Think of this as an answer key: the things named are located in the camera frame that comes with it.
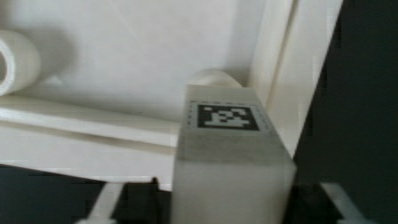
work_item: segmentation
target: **white cylinder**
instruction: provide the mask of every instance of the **white cylinder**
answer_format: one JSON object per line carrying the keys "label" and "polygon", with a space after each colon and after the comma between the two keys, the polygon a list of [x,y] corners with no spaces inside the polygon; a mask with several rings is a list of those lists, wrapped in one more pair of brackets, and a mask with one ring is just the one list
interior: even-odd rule
{"label": "white cylinder", "polygon": [[217,69],[206,69],[195,73],[190,85],[242,87],[242,84],[229,74]]}
{"label": "white cylinder", "polygon": [[41,57],[21,34],[0,30],[0,96],[21,90],[35,81]]}

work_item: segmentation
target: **white panel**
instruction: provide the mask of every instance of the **white panel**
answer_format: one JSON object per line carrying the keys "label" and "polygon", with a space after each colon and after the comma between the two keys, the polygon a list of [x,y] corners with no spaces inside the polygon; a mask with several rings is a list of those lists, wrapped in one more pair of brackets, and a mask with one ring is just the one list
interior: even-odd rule
{"label": "white panel", "polygon": [[266,104],[268,101],[277,72],[291,6],[293,0],[268,0],[265,5],[261,32],[249,76],[249,87],[256,89],[263,104]]}
{"label": "white panel", "polygon": [[265,1],[2,0],[2,28],[43,55],[23,95],[178,120],[192,74],[245,80]]}
{"label": "white panel", "polygon": [[275,129],[295,153],[343,0],[297,0],[279,67],[256,88]]}

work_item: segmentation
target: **qr code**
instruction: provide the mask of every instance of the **qr code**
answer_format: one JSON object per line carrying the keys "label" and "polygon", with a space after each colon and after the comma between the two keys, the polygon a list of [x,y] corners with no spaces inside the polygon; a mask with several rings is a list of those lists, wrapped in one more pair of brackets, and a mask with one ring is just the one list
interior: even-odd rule
{"label": "qr code", "polygon": [[197,127],[259,130],[249,107],[199,105]]}

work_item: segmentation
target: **black background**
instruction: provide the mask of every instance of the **black background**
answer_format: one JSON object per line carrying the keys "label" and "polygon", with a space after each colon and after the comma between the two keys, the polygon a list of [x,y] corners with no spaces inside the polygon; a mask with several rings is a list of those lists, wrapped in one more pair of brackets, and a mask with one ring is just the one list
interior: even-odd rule
{"label": "black background", "polygon": [[295,161],[298,181],[341,183],[398,223],[398,1],[346,0]]}

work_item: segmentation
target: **roll of tape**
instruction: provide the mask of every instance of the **roll of tape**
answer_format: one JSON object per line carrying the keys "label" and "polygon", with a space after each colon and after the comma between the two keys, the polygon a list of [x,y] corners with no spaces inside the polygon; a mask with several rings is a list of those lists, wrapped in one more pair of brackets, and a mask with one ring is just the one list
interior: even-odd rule
{"label": "roll of tape", "polygon": [[0,96],[35,81],[41,69],[37,48],[21,34],[0,30]]}

